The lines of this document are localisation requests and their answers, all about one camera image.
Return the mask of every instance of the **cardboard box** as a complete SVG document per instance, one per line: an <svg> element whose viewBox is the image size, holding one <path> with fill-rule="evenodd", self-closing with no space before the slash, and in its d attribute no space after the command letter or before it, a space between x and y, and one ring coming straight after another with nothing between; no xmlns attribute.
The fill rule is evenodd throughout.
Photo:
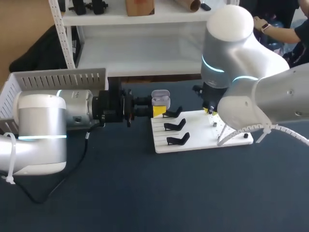
<svg viewBox="0 0 309 232"><path fill-rule="evenodd" d="M145 16L155 13L154 0L126 0L127 16Z"/></svg>

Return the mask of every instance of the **dark blue table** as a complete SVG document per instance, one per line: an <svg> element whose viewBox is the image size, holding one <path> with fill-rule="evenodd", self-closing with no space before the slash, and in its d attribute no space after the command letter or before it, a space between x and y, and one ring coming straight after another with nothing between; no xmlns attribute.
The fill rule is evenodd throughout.
<svg viewBox="0 0 309 232"><path fill-rule="evenodd" d="M172 107L199 110L198 81L131 84L135 96L169 89ZM308 123L289 125L309 137ZM68 134L69 169L84 131ZM159 155L150 121L90 135L78 171L43 205L0 182L1 232L308 232L309 149L283 133L261 144ZM40 197L61 174L18 179Z"/></svg>

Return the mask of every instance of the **wristwatch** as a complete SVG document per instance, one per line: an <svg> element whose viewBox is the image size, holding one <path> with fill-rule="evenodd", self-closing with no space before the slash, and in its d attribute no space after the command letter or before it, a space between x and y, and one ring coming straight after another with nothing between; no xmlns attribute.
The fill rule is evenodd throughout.
<svg viewBox="0 0 309 232"><path fill-rule="evenodd" d="M270 25L269 23L264 24L264 25L261 27L261 32L264 33L264 31L265 31L267 28L269 28L270 26L271 26L271 25Z"/></svg>

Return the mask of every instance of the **metal shelving unit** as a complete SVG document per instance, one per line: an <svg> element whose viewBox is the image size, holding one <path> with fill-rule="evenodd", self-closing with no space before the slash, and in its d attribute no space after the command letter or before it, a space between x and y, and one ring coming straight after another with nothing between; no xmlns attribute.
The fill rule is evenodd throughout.
<svg viewBox="0 0 309 232"><path fill-rule="evenodd" d="M69 69L103 67L108 76L199 73L206 21L216 9L239 4L239 0L205 0L211 11L190 13L174 0L155 0L154 15L128 17L125 0L106 1L105 14L87 10L78 16L68 11L72 3L66 0L62 16L57 0L49 0ZM71 26L77 26L82 43L76 64Z"/></svg>

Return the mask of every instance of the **floor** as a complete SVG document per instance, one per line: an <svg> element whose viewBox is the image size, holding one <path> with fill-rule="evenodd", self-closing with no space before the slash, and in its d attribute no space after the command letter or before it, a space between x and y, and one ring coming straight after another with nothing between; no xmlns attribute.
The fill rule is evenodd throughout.
<svg viewBox="0 0 309 232"><path fill-rule="evenodd" d="M48 0L0 0L0 89L9 65L53 25Z"/></svg>

